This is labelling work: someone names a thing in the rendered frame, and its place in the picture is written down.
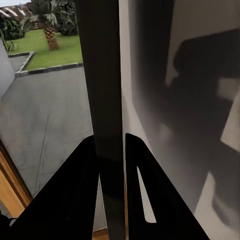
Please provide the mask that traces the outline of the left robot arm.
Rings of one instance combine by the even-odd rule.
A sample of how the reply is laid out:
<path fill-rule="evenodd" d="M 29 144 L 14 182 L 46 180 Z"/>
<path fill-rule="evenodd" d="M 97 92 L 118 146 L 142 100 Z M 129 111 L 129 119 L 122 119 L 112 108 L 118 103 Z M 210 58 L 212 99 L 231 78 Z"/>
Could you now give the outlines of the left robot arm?
<path fill-rule="evenodd" d="M 7 216 L 1 214 L 0 210 L 0 239 L 9 230 L 9 228 L 14 224 L 17 218 L 9 219 Z"/>

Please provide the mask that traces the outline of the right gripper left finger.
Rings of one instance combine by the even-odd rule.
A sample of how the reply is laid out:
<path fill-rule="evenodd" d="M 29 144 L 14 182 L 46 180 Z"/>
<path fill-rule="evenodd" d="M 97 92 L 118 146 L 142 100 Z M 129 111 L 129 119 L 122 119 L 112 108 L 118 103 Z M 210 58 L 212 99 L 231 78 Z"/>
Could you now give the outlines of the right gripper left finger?
<path fill-rule="evenodd" d="M 78 145 L 0 240 L 92 240 L 99 174 L 92 135 Z"/>

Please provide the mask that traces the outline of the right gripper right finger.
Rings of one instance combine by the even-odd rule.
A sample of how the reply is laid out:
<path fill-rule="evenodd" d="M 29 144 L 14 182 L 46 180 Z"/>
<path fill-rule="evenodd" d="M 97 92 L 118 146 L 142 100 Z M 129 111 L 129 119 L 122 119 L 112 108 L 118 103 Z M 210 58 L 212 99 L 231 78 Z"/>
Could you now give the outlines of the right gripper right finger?
<path fill-rule="evenodd" d="M 125 135 L 129 240 L 210 240 L 145 142 Z M 156 219 L 145 220 L 139 168 Z"/>

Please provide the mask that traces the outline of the poster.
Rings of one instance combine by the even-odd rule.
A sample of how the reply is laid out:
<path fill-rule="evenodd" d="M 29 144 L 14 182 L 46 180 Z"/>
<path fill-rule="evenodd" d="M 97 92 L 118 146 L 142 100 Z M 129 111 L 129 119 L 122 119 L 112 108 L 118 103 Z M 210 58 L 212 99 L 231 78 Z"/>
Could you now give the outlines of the poster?
<path fill-rule="evenodd" d="M 119 0 L 74 0 L 109 240 L 126 240 Z"/>

